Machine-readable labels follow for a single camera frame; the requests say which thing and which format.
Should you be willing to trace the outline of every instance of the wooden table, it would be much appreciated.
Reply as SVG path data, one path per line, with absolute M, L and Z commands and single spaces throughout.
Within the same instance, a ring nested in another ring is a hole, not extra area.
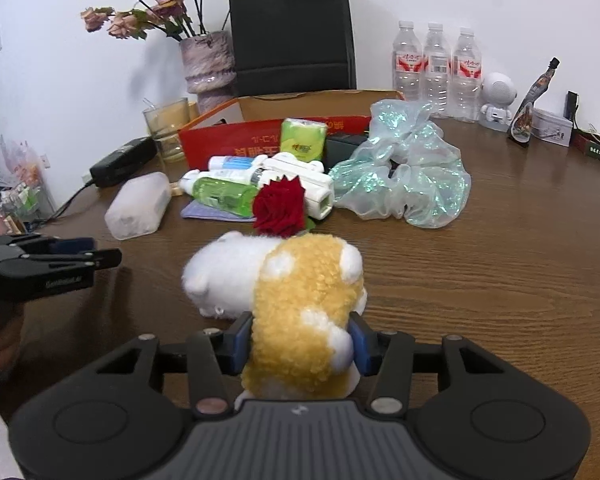
M 461 333 L 579 403 L 592 443 L 578 478 L 600 480 L 600 161 L 537 139 L 524 150 L 475 125 L 440 125 L 473 178 L 457 220 L 425 230 L 337 210 L 317 232 L 346 238 L 362 252 L 371 326 L 423 342 Z M 213 238 L 250 227 L 182 220 L 187 199 L 179 197 L 157 233 L 117 242 L 103 220 L 115 192 L 88 190 L 47 229 L 120 247 L 123 264 L 101 272 L 91 289 L 29 305 L 22 358 L 0 395 L 7 417 L 136 335 L 178 342 L 195 330 L 225 326 L 202 319 L 184 296 L 182 267 Z M 415 382 L 412 405 L 419 405 L 435 382 Z M 240 391 L 237 381 L 230 387 Z M 168 377 L 166 393 L 186 402 L 183 378 Z

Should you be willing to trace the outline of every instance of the white robot figurine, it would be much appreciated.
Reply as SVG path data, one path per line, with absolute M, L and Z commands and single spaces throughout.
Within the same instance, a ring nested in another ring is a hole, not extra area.
M 490 73 L 482 82 L 482 97 L 487 104 L 480 109 L 480 124 L 491 130 L 506 132 L 513 118 L 509 106 L 517 96 L 518 92 L 508 76 Z

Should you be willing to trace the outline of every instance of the finger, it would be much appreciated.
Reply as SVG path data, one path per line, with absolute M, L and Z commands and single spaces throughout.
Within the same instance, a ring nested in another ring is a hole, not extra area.
M 18 345 L 11 345 L 4 350 L 0 350 L 0 372 L 8 370 L 16 359 L 18 354 Z
M 20 342 L 20 332 L 24 323 L 24 316 L 13 317 L 0 330 L 0 350 Z

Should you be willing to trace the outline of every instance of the transparent bag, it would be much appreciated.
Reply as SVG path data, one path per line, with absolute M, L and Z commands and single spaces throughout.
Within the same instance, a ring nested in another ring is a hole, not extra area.
M 469 198 L 471 176 L 460 150 L 429 121 L 431 103 L 384 99 L 371 106 L 369 138 L 336 164 L 336 207 L 363 220 L 394 216 L 423 228 L 455 219 Z M 392 161 L 398 167 L 392 171 Z

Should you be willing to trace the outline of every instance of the power adapter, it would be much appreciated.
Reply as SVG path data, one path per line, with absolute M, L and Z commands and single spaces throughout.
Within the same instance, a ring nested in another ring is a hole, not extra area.
M 139 137 L 109 153 L 94 164 L 89 172 L 97 187 L 110 187 L 128 179 L 156 155 L 151 137 Z

